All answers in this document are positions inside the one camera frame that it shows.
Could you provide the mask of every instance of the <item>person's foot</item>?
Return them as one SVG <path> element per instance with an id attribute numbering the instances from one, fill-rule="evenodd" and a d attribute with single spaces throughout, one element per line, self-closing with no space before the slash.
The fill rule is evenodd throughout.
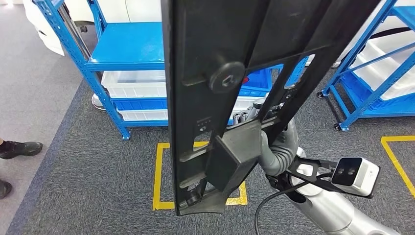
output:
<path id="1" fill-rule="evenodd" d="M 35 156 L 42 150 L 43 144 L 40 142 L 13 142 L 8 141 L 10 147 L 7 150 L 0 150 L 0 158 L 12 159 L 19 155 Z"/>
<path id="2" fill-rule="evenodd" d="M 12 185 L 9 182 L 0 180 L 0 199 L 5 198 L 12 190 Z"/>

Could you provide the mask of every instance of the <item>yellow floor tape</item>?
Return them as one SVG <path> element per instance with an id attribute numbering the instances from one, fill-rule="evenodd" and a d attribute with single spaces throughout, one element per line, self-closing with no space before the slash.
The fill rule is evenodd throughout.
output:
<path id="1" fill-rule="evenodd" d="M 195 142 L 195 147 L 200 147 L 208 142 L 200 141 Z M 161 166 L 163 161 L 163 151 L 170 148 L 170 143 L 158 143 L 156 151 L 156 167 L 154 173 L 154 189 L 153 189 L 153 210 L 165 210 L 174 209 L 174 202 L 162 202 L 160 201 L 161 192 Z M 242 182 L 239 186 L 239 197 L 228 198 L 226 201 L 227 206 L 231 205 L 247 205 L 248 198 L 246 193 L 245 182 Z"/>
<path id="2" fill-rule="evenodd" d="M 388 142 L 393 142 L 393 141 L 415 141 L 415 136 L 383 136 L 380 139 L 380 142 L 383 145 L 383 147 L 385 148 L 386 153 L 388 154 L 389 158 L 391 159 L 391 161 L 392 161 L 393 165 L 395 166 L 396 170 L 398 171 L 398 173 L 401 175 L 401 177 L 403 179 L 403 182 L 405 182 L 406 187 L 408 187 L 408 189 L 411 192 L 412 196 L 414 196 L 414 198 L 415 198 L 414 185 L 412 184 L 411 180 L 409 179 L 409 177 L 407 176 L 407 174 L 403 170 L 401 164 L 399 163 L 398 159 L 396 158 L 396 156 L 394 155 L 394 153 L 392 152 L 391 148 L 388 145 Z"/>

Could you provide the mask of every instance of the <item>black cable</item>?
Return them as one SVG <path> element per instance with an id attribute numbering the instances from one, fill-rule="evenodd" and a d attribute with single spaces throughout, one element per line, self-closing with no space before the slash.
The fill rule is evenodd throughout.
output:
<path id="1" fill-rule="evenodd" d="M 317 176 L 317 178 L 318 179 L 321 179 L 321 178 L 324 178 L 324 177 L 329 177 L 332 174 L 333 174 L 333 172 L 324 173 L 324 174 L 321 174 L 321 175 Z M 287 188 L 286 190 L 279 191 L 279 192 L 276 192 L 274 194 L 271 194 L 270 196 L 268 196 L 267 198 L 265 198 L 264 200 L 262 200 L 262 202 L 259 204 L 259 206 L 256 208 L 256 211 L 255 211 L 254 226 L 255 226 L 255 233 L 256 233 L 256 235 L 259 235 L 258 218 L 259 218 L 259 212 L 261 211 L 261 209 L 264 206 L 264 204 L 267 203 L 269 200 L 273 199 L 274 197 L 278 197 L 280 195 L 283 195 L 283 194 L 292 192 L 292 191 L 294 191 L 294 190 L 296 190 L 296 189 L 298 189 L 298 188 L 300 188 L 300 187 L 302 187 L 302 186 L 304 186 L 304 185 L 306 185 L 308 183 L 309 182 L 304 181 L 301 184 L 292 186 L 291 188 Z"/>

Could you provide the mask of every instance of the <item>white plastic crate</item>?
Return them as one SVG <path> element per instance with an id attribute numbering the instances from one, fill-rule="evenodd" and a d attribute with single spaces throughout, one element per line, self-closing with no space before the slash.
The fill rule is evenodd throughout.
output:
<path id="1" fill-rule="evenodd" d="M 167 109 L 117 111 L 122 115 L 124 121 L 168 120 Z M 229 119 L 241 111 L 243 110 L 234 109 Z"/>
<path id="2" fill-rule="evenodd" d="M 235 106 L 232 110 L 233 114 L 247 110 L 252 102 L 261 97 L 240 96 L 236 99 Z M 124 121 L 146 121 L 146 120 L 167 120 L 167 109 L 155 110 L 117 110 L 123 117 Z"/>
<path id="3" fill-rule="evenodd" d="M 112 98 L 166 97 L 164 70 L 105 71 L 101 84 Z"/>
<path id="4" fill-rule="evenodd" d="M 366 43 L 365 49 L 356 57 L 351 68 L 367 61 L 385 55 L 393 50 L 415 42 L 413 31 L 402 32 L 381 38 L 371 39 Z M 413 52 L 415 47 L 391 55 L 371 65 L 355 70 L 355 74 L 363 79 L 370 88 L 376 90 Z M 382 100 L 397 98 L 415 92 L 415 67 L 409 70 L 382 96 Z"/>

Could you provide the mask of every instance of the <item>black plastic panel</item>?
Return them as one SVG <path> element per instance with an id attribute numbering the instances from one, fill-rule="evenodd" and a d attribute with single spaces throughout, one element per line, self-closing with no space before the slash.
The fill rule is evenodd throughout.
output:
<path id="1" fill-rule="evenodd" d="M 256 164 L 257 133 L 264 129 L 270 142 L 275 139 L 378 3 L 162 0 L 177 215 L 224 210 Z M 284 89 L 297 62 L 310 54 L 315 59 L 301 81 Z M 284 69 L 256 119 L 226 128 L 243 77 L 279 63 Z M 276 105 L 281 110 L 264 120 Z M 195 137 L 210 131 L 210 144 L 194 151 Z M 208 181 L 216 189 L 205 191 Z"/>

